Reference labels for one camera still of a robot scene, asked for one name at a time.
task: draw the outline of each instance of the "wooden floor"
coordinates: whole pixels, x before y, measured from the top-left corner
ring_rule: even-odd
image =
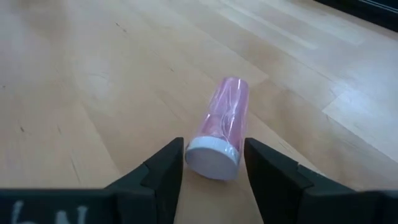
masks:
[[[1,187],[104,187],[188,141],[233,75],[247,136],[354,189],[398,188],[392,31],[312,0],[4,0],[0,28]],[[247,221],[243,163],[227,184],[185,170],[176,223]]]

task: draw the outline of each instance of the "hardwood floor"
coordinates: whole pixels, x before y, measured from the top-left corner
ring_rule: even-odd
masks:
[[[247,136],[358,190],[398,189],[398,34],[311,0],[0,2],[0,187],[104,187],[177,136],[216,84]],[[185,169],[176,223],[261,223],[244,166]]]

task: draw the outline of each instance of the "clear plastic wrap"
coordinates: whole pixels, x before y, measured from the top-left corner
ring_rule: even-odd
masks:
[[[185,160],[197,173],[211,179],[236,177],[246,132],[248,84],[224,78],[215,91],[205,119],[187,146]]]

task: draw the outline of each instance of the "cylindrical container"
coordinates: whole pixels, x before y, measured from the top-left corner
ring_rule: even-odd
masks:
[[[211,179],[236,177],[243,152],[248,84],[236,77],[224,78],[214,93],[205,120],[185,153],[188,166]]]

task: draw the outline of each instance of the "white cap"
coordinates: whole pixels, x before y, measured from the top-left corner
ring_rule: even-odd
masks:
[[[239,152],[228,141],[213,136],[192,139],[185,161],[195,172],[217,180],[235,179],[239,169]]]

